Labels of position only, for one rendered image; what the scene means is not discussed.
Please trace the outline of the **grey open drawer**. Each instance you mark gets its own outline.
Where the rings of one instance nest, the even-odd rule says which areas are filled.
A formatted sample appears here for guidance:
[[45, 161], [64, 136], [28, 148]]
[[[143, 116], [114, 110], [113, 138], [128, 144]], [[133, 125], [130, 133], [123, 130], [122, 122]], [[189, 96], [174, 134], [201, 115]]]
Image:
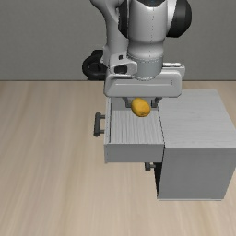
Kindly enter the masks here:
[[136, 116], [122, 98], [107, 98], [106, 113], [97, 112], [94, 136], [104, 134], [104, 161], [162, 162], [164, 138], [159, 109]]

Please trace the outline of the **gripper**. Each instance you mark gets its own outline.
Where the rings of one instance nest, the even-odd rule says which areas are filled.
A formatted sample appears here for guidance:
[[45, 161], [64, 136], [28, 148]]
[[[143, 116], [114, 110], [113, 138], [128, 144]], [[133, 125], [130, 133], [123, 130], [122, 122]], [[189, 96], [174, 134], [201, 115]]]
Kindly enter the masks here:
[[133, 101], [126, 97], [156, 97], [151, 100], [151, 108], [157, 108], [162, 98], [176, 98], [181, 95], [184, 74], [185, 67], [179, 63], [164, 63], [160, 74], [148, 79], [108, 73], [104, 84], [104, 94], [107, 97], [125, 97], [123, 98], [125, 108], [131, 108]]

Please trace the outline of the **grey cabinet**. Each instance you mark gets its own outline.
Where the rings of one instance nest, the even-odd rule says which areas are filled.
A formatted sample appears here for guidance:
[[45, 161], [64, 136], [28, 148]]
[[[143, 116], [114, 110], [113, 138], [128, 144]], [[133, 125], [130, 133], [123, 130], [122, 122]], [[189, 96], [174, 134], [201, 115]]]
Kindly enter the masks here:
[[236, 128], [214, 89], [185, 89], [159, 102], [164, 139], [159, 200], [221, 200], [236, 170]]

